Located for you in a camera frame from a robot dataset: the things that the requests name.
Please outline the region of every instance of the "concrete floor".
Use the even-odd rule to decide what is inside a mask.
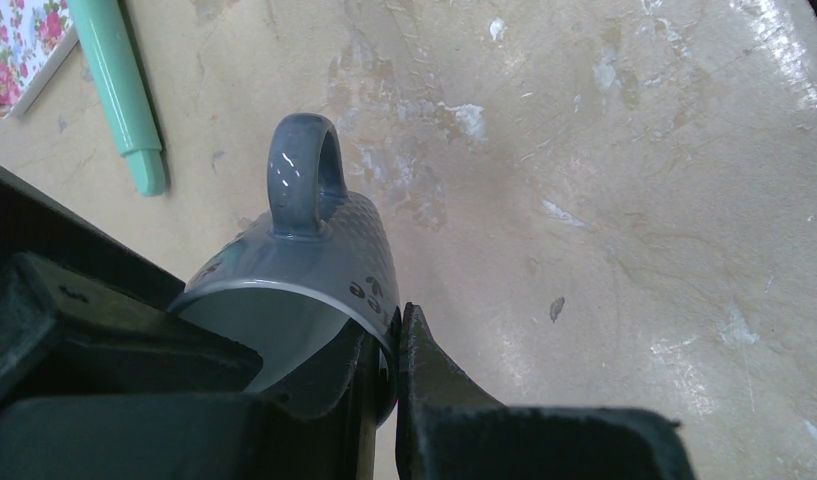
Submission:
[[[817,479],[807,2],[152,3],[170,192],[136,193],[80,49],[0,164],[189,278],[266,209],[278,121],[322,113],[402,302],[491,394],[679,418],[701,478]]]

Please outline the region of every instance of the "gray mug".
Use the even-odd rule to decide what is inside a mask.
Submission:
[[[170,306],[182,319],[256,350],[264,361],[246,391],[263,391],[358,322],[381,346],[396,401],[399,292],[375,205],[346,189],[334,125],[286,117],[270,145],[270,212],[188,282]]]

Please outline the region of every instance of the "paint stain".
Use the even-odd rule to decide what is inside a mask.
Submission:
[[[689,58],[691,56],[688,45],[682,35],[673,29],[673,24],[666,18],[655,18],[655,31],[664,34],[664,38],[670,42],[673,53],[677,58]]]
[[[552,320],[552,323],[555,323],[558,320],[558,316],[561,315],[561,310],[564,308],[564,297],[558,297],[552,302],[552,305],[549,307],[549,319]]]
[[[494,42],[497,41],[497,39],[501,41],[502,35],[505,33],[505,22],[502,21],[501,18],[497,18],[490,23],[488,30]]]
[[[267,26],[273,31],[273,37],[279,40],[278,24],[275,21],[275,9],[273,8],[273,0],[267,0]]]
[[[626,108],[629,110],[637,108],[641,101],[638,96],[638,77],[635,72],[628,69],[618,70],[617,83],[620,84],[621,98]]]
[[[217,150],[213,155],[211,155],[211,170],[213,170],[214,173],[217,173],[217,160],[223,158],[224,156],[225,152],[222,150]]]
[[[356,15],[360,13],[350,11],[350,17]],[[380,20],[389,24],[390,15]],[[361,26],[365,24],[360,19],[358,22]],[[375,26],[364,28],[376,30],[381,25],[377,21]],[[407,213],[418,225],[437,231],[447,221],[446,194],[443,181],[429,165],[432,146],[436,144],[429,127],[433,125],[444,131],[448,139],[455,139],[468,136],[463,123],[456,112],[432,101],[434,72],[424,67],[426,60],[420,61],[428,58],[427,49],[406,40],[409,44],[406,55],[417,57],[411,63],[416,70],[405,71],[403,64],[383,60],[361,30],[353,28],[350,34],[352,43],[328,67],[326,92],[338,131],[347,140],[346,148],[357,152],[354,161],[344,161],[346,175],[362,182],[362,192],[377,205],[393,213]],[[427,89],[417,95],[405,95],[399,85],[416,79],[421,79]],[[474,123],[471,132],[481,131],[480,122]],[[424,134],[394,135],[392,125],[399,126],[397,131],[419,129]],[[361,128],[364,138],[356,136]]]
[[[684,98],[673,116],[672,130],[700,118],[705,113],[708,99],[714,91],[711,75],[701,68],[689,72],[682,82],[685,82],[681,87]]]
[[[81,66],[81,79],[85,82],[92,82],[93,81],[93,72],[87,68],[87,65]]]
[[[217,19],[238,0],[190,0],[196,10],[199,25],[205,25]]]
[[[617,71],[614,70],[614,61],[617,55],[613,48],[608,48],[602,52],[602,58],[599,63],[593,66],[594,81],[599,93],[605,93],[614,85],[614,80],[617,78]]]
[[[704,376],[687,358],[685,347],[695,340],[695,337],[691,337],[671,345],[666,339],[662,339],[653,344],[650,350],[655,356],[655,364],[663,367],[665,378],[676,386],[678,400],[687,405],[690,413],[707,415],[717,409],[717,403],[708,392]]]
[[[485,119],[482,116],[484,107],[472,104],[458,105],[450,107],[439,102],[438,106],[443,107],[446,112],[454,115],[460,130],[475,140],[485,140]]]
[[[557,220],[561,220],[563,223],[570,225],[571,227],[576,228],[585,228],[587,224],[585,222],[579,220],[578,218],[574,217],[573,214],[570,212],[562,209],[558,205],[554,204],[549,200],[543,200],[541,202],[543,204],[543,208],[546,209],[546,212],[553,218]]]
[[[538,270],[540,270],[540,260],[534,256],[526,257],[526,270],[529,275],[537,275]]]
[[[599,36],[606,44],[619,48],[623,39],[623,20],[620,18],[610,19],[607,27]]]
[[[719,322],[717,326],[723,343],[729,346],[752,345],[759,340],[760,336],[750,331],[747,319],[737,303],[733,301],[726,305],[726,313],[729,321]]]

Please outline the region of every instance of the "pink rose pattern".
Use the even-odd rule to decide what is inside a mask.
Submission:
[[[19,101],[71,26],[65,0],[0,0],[0,117]]]

